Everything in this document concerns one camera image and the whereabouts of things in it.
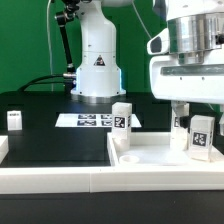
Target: black surface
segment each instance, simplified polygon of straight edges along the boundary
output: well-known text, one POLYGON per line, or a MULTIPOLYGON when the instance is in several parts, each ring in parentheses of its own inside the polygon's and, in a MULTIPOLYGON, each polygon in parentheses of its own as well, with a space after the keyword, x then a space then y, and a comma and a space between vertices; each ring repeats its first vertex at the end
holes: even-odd
MULTIPOLYGON (((142 128, 134 131, 168 131, 169 102, 151 94, 128 94, 142 128)), ((8 92, 0 95, 0 134, 9 136, 9 153, 1 167, 109 166, 106 147, 111 128, 57 128, 60 113, 106 113, 112 104, 75 102, 63 93, 8 92), (7 111, 21 110, 23 130, 7 131, 7 111)))
MULTIPOLYGON (((132 131, 169 131, 170 103, 151 94, 128 94, 143 127, 132 131)), ((111 105, 71 101, 62 93, 0 95, 0 135, 8 134, 10 152, 2 167, 109 166, 109 128, 55 128, 59 113, 111 113, 111 105), (22 110, 23 131, 8 132, 6 112, 22 110)), ((191 113, 219 115, 201 104, 191 113)), ((214 144, 223 151, 223 137, 214 144)), ((224 191, 149 191, 78 194, 0 195, 0 223, 27 224, 222 224, 224 191)))
POLYGON ((222 224, 223 191, 0 196, 4 224, 222 224))

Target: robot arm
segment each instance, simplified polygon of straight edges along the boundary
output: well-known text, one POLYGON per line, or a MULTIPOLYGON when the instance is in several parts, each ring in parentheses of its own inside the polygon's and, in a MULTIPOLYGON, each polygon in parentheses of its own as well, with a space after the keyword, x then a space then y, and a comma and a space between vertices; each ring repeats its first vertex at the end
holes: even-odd
POLYGON ((184 102, 223 105, 223 1, 169 0, 166 9, 167 28, 147 45, 151 55, 166 54, 150 62, 153 94, 179 111, 184 102))
POLYGON ((102 7, 120 7, 132 0, 63 0, 65 10, 57 14, 67 59, 68 73, 75 74, 72 99, 91 103, 111 102, 125 94, 121 71, 116 64, 116 28, 102 7), (65 24, 77 16, 82 30, 82 63, 74 68, 65 24))

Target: white surface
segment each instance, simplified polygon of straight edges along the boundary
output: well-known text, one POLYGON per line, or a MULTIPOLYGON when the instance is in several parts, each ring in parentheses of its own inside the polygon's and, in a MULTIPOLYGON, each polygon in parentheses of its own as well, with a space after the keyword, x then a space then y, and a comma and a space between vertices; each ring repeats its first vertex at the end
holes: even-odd
MULTIPOLYGON (((132 127, 139 128, 141 124, 136 117, 135 114, 132 114, 132 127)), ((112 127, 112 115, 111 114, 60 114, 57 122, 56 127, 112 127), (79 119, 79 115, 86 116, 86 119, 79 119), (90 119, 89 115, 96 115, 95 119, 90 119), (102 119, 101 115, 106 116, 107 119, 102 119), (96 125, 91 125, 91 122, 96 121, 96 125), (78 125, 78 121, 81 122, 89 122, 89 125, 78 125), (102 125, 102 121, 108 122, 108 125, 102 125)))
POLYGON ((7 155, 8 151, 9 151, 8 137, 0 136, 0 163, 7 155))
POLYGON ((120 163, 122 156, 136 156, 139 162, 130 163, 130 166, 184 166, 197 170, 198 166, 213 167, 222 165, 224 168, 224 155, 216 148, 211 150, 211 162, 193 160, 189 157, 188 150, 170 149, 170 133, 132 133, 130 150, 120 152, 116 149, 111 133, 108 133, 108 152, 113 166, 127 166, 120 163))
MULTIPOLYGON (((169 133, 133 134, 131 143, 140 148, 159 143, 160 150, 169 144, 169 133)), ((224 189, 224 161, 216 150, 213 162, 191 160, 190 165, 0 169, 0 194, 220 189, 224 189)))

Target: small white block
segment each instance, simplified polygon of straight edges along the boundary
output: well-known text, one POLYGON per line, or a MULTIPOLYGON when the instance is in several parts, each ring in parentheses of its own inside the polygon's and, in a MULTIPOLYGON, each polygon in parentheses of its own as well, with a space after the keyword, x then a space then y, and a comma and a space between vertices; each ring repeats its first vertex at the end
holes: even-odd
POLYGON ((115 103, 112 106, 112 137, 119 150, 130 147, 132 104, 115 103))
POLYGON ((8 131, 22 130, 22 115, 21 111, 7 112, 8 131))
POLYGON ((210 161, 214 123, 214 117, 196 115, 191 119, 189 141, 191 158, 210 161))

